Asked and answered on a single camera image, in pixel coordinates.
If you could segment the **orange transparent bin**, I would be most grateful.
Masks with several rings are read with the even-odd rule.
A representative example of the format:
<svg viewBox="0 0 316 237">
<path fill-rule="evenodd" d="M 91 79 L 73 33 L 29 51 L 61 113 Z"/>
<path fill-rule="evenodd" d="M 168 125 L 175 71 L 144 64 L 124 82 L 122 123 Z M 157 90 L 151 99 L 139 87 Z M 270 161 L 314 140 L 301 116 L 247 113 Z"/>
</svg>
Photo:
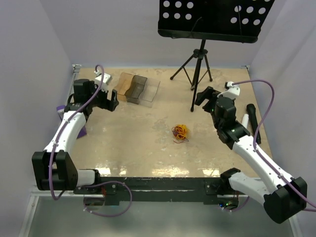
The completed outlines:
<svg viewBox="0 0 316 237">
<path fill-rule="evenodd" d="M 118 93 L 117 98 L 119 101 L 124 101 L 124 102 L 127 101 L 125 93 L 129 90 L 133 77 L 134 77 L 133 74 L 129 74 L 125 72 L 121 73 L 118 83 L 115 87 L 115 90 Z"/>
</svg>

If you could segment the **grey transparent bin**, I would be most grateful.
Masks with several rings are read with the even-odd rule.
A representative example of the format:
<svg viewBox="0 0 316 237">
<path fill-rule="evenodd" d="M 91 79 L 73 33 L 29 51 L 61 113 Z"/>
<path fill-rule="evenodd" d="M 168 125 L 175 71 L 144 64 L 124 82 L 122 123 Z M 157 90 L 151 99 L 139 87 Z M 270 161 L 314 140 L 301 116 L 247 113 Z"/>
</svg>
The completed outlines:
<svg viewBox="0 0 316 237">
<path fill-rule="evenodd" d="M 124 94 L 127 102 L 139 104 L 140 95 L 144 91 L 147 79 L 148 78 L 139 75 L 133 76 L 130 87 Z"/>
</svg>

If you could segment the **yellow red cable ball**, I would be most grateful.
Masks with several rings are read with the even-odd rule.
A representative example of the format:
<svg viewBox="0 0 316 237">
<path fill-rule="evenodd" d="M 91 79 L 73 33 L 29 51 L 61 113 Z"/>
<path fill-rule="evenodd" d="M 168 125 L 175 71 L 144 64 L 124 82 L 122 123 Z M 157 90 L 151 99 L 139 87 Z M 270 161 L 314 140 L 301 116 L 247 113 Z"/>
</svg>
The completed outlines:
<svg viewBox="0 0 316 237">
<path fill-rule="evenodd" d="M 185 124 L 177 124 L 171 129 L 174 136 L 174 142 L 176 144 L 181 144 L 183 142 L 188 142 L 189 130 Z"/>
</svg>

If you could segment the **clear transparent bin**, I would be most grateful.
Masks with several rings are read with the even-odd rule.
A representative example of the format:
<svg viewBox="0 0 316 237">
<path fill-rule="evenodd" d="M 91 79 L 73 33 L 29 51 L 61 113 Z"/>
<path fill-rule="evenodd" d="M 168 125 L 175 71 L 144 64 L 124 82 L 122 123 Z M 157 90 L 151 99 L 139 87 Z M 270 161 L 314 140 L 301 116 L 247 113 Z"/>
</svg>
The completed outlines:
<svg viewBox="0 0 316 237">
<path fill-rule="evenodd" d="M 151 108 L 160 86 L 160 80 L 147 78 L 143 92 L 139 96 L 139 104 Z"/>
</svg>

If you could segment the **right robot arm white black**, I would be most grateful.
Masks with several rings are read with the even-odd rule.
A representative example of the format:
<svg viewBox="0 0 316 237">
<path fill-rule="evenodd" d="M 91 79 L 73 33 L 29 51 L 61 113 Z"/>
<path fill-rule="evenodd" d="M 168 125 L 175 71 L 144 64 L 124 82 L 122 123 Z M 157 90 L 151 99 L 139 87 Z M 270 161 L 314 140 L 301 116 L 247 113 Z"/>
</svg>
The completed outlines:
<svg viewBox="0 0 316 237">
<path fill-rule="evenodd" d="M 195 105 L 206 102 L 203 109 L 212 116 L 222 143 L 243 158 L 259 175 L 250 178 L 236 168 L 221 174 L 220 189 L 226 194 L 238 191 L 260 203 L 267 215 L 281 224 L 307 206 L 307 183 L 294 178 L 277 165 L 256 143 L 256 139 L 236 119 L 238 93 L 223 93 L 207 87 L 197 94 Z"/>
</svg>

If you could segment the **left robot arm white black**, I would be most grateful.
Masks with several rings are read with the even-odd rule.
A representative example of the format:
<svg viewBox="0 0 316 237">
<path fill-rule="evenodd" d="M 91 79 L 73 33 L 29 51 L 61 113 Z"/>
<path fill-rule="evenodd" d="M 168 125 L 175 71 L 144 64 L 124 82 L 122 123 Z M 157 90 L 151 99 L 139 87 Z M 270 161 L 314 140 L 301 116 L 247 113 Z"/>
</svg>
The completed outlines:
<svg viewBox="0 0 316 237">
<path fill-rule="evenodd" d="M 94 169 L 77 169 L 70 153 L 85 126 L 93 108 L 113 112 L 118 106 L 117 91 L 112 90 L 108 99 L 108 84 L 112 77 L 100 74 L 94 80 L 74 81 L 74 92 L 64 108 L 57 132 L 42 152 L 35 152 L 32 165 L 39 190 L 72 191 L 85 186 L 92 194 L 102 189 L 102 181 L 96 178 Z"/>
</svg>

